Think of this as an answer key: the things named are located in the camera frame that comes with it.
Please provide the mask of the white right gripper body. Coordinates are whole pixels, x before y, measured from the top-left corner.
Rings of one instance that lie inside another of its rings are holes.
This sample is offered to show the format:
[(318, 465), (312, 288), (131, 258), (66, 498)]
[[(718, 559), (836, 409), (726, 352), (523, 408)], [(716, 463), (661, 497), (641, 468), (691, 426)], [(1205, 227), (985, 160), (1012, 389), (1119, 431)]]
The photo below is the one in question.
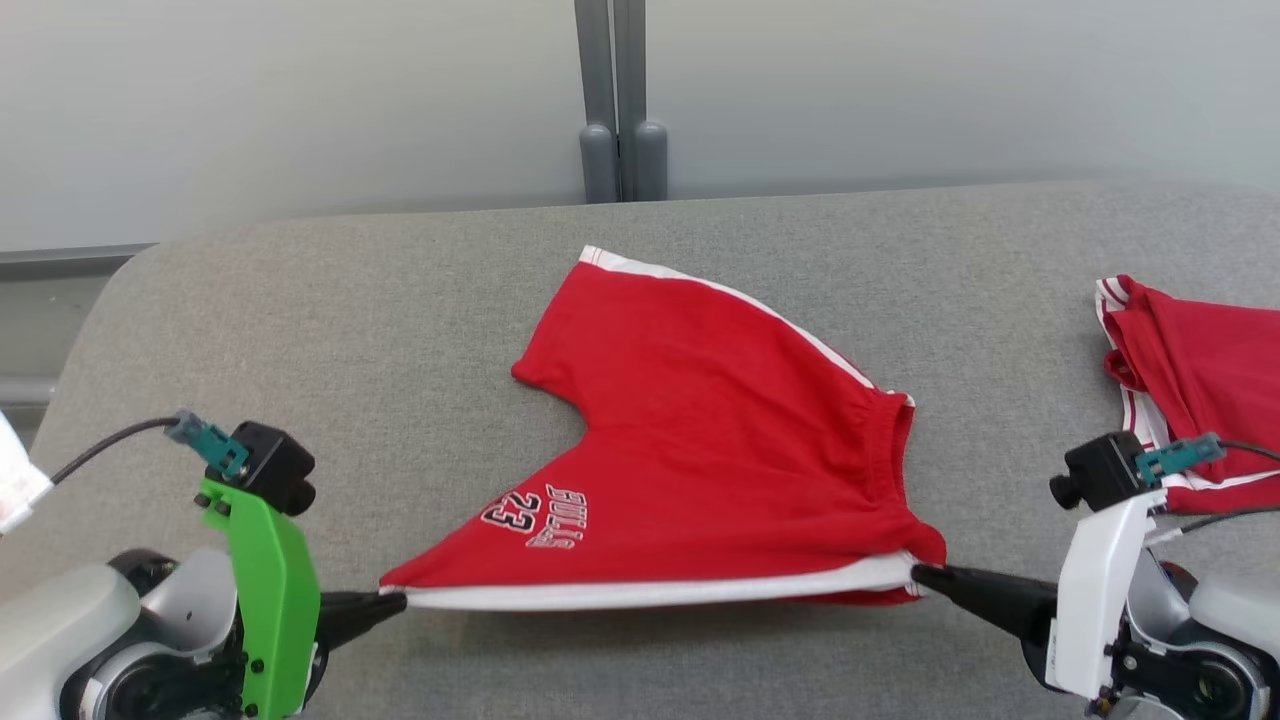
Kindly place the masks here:
[(1138, 495), (1082, 519), (1059, 574), (1044, 679), (1052, 687), (1094, 700), (1112, 687), (1106, 648), (1115, 643), (1126, 594), (1151, 519), (1167, 492)]

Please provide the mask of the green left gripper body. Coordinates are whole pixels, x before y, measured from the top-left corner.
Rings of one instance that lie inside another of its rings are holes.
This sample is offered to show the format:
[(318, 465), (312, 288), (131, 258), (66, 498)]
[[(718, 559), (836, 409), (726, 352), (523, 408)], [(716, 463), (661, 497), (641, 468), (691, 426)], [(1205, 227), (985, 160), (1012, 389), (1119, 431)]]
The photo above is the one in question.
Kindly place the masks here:
[(306, 702), (320, 589), (303, 533), (256, 495), (205, 479), (205, 521), (227, 537), (243, 626), (247, 719), (284, 719)]

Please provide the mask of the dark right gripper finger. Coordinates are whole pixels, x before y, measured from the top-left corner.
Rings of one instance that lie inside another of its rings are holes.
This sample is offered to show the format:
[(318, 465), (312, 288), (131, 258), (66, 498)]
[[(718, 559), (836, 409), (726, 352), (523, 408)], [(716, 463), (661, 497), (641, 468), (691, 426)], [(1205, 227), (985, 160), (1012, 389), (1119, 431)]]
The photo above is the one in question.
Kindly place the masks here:
[(1052, 582), (954, 565), (916, 564), (911, 570), (911, 580), (969, 612), (983, 609), (1000, 612), (1033, 609), (1044, 602), (1055, 602), (1059, 592)]
[(997, 626), (1002, 632), (1015, 635), (1019, 639), (1025, 639), (1036, 634), (1036, 628), (1042, 624), (1042, 620), (1050, 616), (1057, 606), (1057, 597), (1055, 602), (1044, 602), (1033, 609), (1025, 609), (1021, 611), (1005, 611), (1000, 612), (995, 609), (983, 609), (979, 612), (966, 612), (979, 618), (980, 620)]

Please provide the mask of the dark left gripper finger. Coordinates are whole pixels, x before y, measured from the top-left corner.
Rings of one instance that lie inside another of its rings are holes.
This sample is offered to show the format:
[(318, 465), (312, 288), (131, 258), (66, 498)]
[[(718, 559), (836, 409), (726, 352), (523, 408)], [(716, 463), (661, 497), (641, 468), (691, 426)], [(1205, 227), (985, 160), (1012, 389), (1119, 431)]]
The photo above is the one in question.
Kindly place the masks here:
[(321, 594), (321, 623), (384, 623), (408, 607), (401, 592), (328, 591)]
[(401, 612), (401, 605), (323, 605), (320, 646), (335, 651)]

